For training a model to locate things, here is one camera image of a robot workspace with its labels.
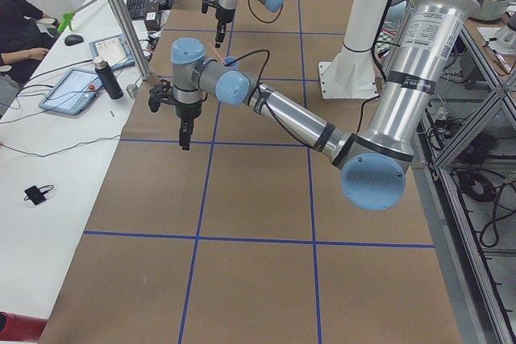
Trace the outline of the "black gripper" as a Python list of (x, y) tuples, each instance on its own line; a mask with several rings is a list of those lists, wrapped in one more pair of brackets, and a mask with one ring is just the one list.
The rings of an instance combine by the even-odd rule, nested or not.
[(215, 18), (218, 21), (215, 36), (215, 47), (220, 48), (225, 39), (227, 24), (233, 22), (234, 10), (228, 10), (226, 8), (219, 7), (215, 12)]
[(176, 116), (181, 120), (179, 129), (179, 144), (183, 151), (190, 149), (191, 137), (194, 132), (194, 120), (202, 113), (202, 102), (191, 104), (178, 102), (175, 107)]

